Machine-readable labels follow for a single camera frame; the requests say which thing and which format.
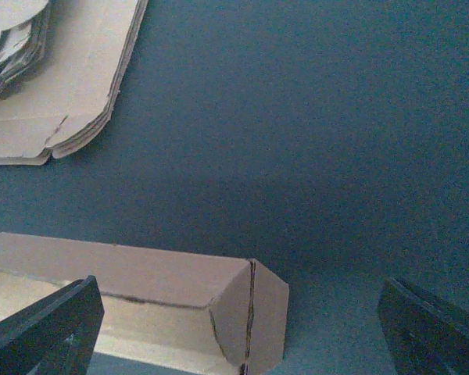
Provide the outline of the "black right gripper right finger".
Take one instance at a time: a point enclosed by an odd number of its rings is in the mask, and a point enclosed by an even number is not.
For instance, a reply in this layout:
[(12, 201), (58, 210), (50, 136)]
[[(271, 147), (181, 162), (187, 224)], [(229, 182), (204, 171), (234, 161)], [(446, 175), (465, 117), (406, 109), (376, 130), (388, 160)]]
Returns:
[(399, 278), (385, 280), (378, 318), (398, 374), (468, 374), (469, 312)]

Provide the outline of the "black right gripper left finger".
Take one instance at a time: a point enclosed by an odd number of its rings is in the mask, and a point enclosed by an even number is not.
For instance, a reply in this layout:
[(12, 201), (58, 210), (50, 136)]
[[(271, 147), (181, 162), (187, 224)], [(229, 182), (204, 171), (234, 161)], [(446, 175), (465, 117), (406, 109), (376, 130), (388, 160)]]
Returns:
[(0, 374), (86, 374), (104, 308), (97, 280), (75, 280), (0, 321)]

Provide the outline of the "brown cardboard box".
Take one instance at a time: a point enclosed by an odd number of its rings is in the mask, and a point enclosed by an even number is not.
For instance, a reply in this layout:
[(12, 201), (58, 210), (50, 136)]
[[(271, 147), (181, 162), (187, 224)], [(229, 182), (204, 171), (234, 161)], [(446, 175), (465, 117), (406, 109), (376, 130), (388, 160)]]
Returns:
[(288, 285), (255, 259), (0, 233), (0, 320), (89, 275), (97, 352), (196, 374), (281, 363)]

